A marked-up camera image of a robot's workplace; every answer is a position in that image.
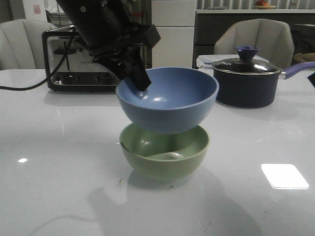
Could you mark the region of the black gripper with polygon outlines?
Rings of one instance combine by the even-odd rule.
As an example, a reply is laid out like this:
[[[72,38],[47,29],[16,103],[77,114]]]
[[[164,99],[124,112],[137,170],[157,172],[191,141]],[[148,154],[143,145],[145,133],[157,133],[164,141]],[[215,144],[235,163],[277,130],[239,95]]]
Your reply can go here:
[[[153,48],[159,41],[154,25],[86,25],[87,51],[94,62],[120,80],[130,78],[139,91],[145,91],[152,83],[143,66],[142,48]]]

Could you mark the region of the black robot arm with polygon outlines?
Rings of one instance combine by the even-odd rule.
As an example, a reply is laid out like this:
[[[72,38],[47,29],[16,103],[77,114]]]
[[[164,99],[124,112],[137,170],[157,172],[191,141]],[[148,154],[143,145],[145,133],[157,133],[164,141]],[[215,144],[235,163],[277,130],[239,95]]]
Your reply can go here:
[[[130,78],[145,91],[151,84],[141,46],[153,48],[160,40],[155,25],[135,22],[120,0],[59,0],[58,5],[79,32],[81,46],[120,80]]]

